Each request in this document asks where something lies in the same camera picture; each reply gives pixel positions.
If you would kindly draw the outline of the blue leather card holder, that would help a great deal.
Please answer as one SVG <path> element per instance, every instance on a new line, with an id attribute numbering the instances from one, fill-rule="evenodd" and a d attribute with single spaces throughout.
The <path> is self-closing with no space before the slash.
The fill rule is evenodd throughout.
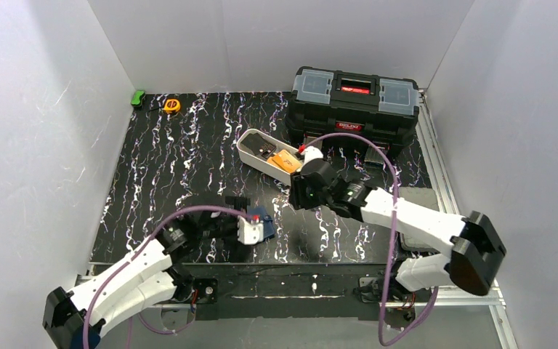
<path id="1" fill-rule="evenodd" d="M 262 232 L 258 238 L 258 242 L 268 241 L 275 237 L 275 225 L 273 217 L 267 212 L 263 206 L 253 208 L 250 213 L 259 218 L 262 223 Z"/>

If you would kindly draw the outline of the orange card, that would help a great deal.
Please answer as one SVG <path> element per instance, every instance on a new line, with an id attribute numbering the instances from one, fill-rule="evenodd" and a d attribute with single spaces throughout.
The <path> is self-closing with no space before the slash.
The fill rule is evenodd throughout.
<path id="1" fill-rule="evenodd" d="M 302 167 L 302 162 L 287 150 L 272 154 L 267 159 L 267 163 L 288 174 L 292 174 Z"/>

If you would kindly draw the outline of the white oblong plastic tray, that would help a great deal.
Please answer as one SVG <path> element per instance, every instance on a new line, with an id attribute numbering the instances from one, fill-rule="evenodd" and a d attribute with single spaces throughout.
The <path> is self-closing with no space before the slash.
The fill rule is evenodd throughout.
<path id="1" fill-rule="evenodd" d="M 280 182 L 282 182 L 284 185 L 287 186 L 291 186 L 291 174 L 288 174 L 284 171 L 282 171 L 281 169 L 274 167 L 270 164 L 267 163 L 267 159 L 264 159 L 262 157 L 259 156 L 255 156 L 250 149 L 248 149 L 246 146 L 244 146 L 242 144 L 242 142 L 244 141 L 244 139 L 252 133 L 259 133 L 261 136 L 263 136 L 263 138 L 265 138 L 266 140 L 268 140 L 269 142 L 273 143 L 276 145 L 277 149 L 275 150 L 276 152 L 279 152 L 281 150 L 287 150 L 290 153 L 292 153 L 295 157 L 297 157 L 301 162 L 302 162 L 302 156 L 299 153 L 299 150 L 297 148 L 292 147 L 291 145 L 284 143 L 281 140 L 278 140 L 258 129 L 248 129 L 246 130 L 238 139 L 237 143 L 236 143 L 236 148 L 238 149 L 238 154 L 240 156 L 240 160 L 260 171 L 261 173 L 272 177 L 275 180 L 278 180 Z"/>

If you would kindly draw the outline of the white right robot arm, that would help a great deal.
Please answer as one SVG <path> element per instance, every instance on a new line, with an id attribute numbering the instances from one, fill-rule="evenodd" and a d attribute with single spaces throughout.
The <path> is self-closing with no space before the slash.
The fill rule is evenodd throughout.
<path id="1" fill-rule="evenodd" d="M 507 253 L 486 214 L 461 216 L 394 198 L 367 182 L 346 181 L 322 159 L 291 174 L 289 202 L 295 209 L 326 206 L 340 217 L 383 226 L 433 248 L 434 255 L 406 259 L 391 269 L 390 278 L 409 292 L 454 285 L 485 296 Z"/>

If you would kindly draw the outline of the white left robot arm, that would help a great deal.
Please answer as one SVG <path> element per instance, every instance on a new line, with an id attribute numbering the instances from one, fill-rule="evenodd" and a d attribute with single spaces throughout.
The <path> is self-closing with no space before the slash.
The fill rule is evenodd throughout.
<path id="1" fill-rule="evenodd" d="M 101 274 L 51 291 L 44 330 L 57 348 L 95 348 L 114 326 L 151 305 L 195 299 L 194 278 L 182 259 L 206 239 L 235 236 L 250 204 L 246 196 L 228 196 L 224 206 L 189 206 L 170 214 Z"/>

